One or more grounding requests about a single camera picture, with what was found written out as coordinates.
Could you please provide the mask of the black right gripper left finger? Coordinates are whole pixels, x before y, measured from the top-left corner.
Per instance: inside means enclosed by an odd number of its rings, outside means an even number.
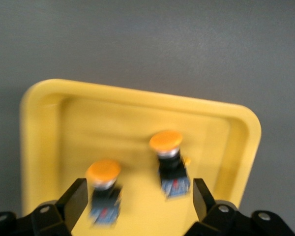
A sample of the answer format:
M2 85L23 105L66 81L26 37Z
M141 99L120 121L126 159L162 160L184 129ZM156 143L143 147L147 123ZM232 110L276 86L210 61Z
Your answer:
M70 236L87 204L87 181L78 178L58 200L42 203L24 217L0 212L0 236Z

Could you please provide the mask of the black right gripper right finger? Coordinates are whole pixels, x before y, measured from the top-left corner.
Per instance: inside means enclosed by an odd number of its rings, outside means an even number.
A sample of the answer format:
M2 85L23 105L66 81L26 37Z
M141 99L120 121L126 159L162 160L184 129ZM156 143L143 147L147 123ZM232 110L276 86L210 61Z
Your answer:
M198 217L188 236L294 236L276 213L254 211L250 217L228 201L216 201L202 178L193 180L193 205Z

